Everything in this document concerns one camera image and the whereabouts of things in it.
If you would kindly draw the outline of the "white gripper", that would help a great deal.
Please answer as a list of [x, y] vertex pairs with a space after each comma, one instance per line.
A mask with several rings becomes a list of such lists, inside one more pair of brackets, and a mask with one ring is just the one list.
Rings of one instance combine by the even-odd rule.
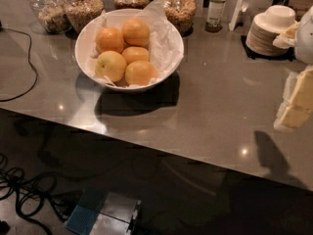
[[302, 72], [292, 71], [285, 84], [283, 102], [274, 121], [274, 128], [293, 131], [301, 127], [313, 114], [313, 6], [301, 18], [279, 34], [275, 47], [288, 49], [294, 46], [295, 56], [307, 64]]

